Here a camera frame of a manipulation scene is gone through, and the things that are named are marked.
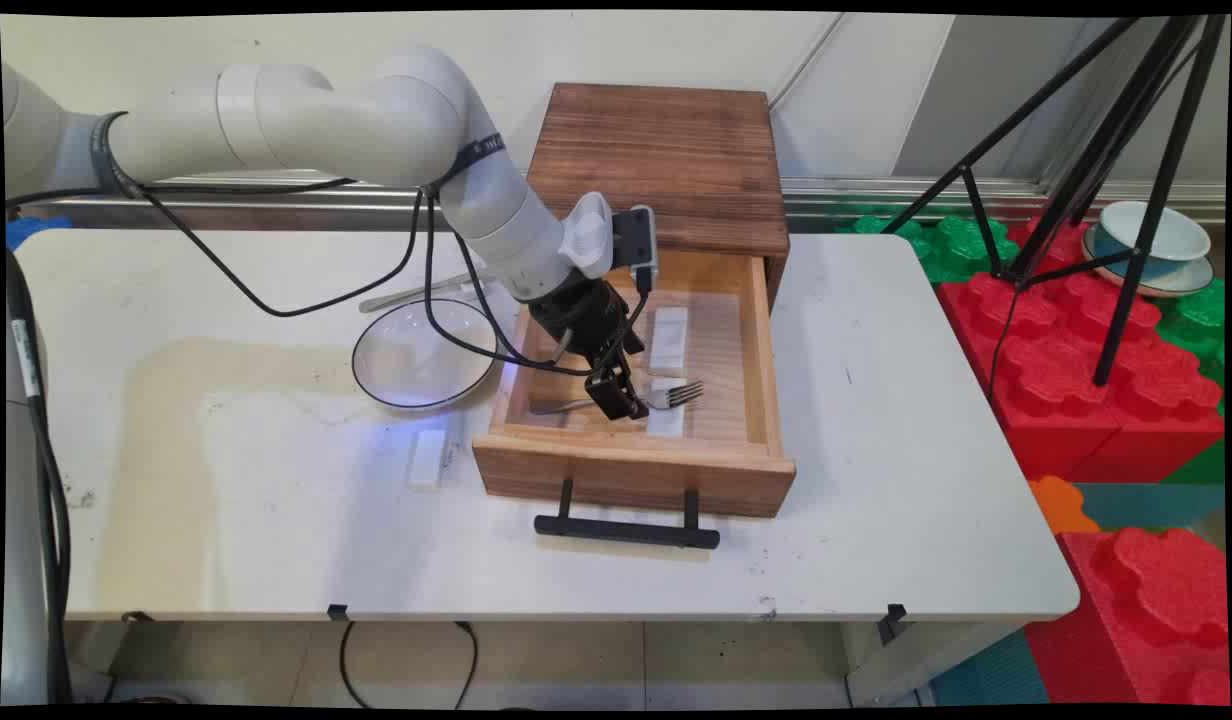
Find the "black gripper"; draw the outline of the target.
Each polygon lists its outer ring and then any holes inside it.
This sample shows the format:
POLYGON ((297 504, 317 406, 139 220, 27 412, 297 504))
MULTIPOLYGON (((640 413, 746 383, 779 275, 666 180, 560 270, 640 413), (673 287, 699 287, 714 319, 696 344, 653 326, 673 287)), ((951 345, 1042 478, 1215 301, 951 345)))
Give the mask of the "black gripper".
POLYGON ((584 358, 598 372, 585 378, 585 392, 609 420, 649 415, 628 360, 628 354, 643 353, 646 345, 630 327, 630 306, 612 284, 575 277, 570 286, 530 302, 529 313, 556 342, 570 330, 565 353, 584 358))

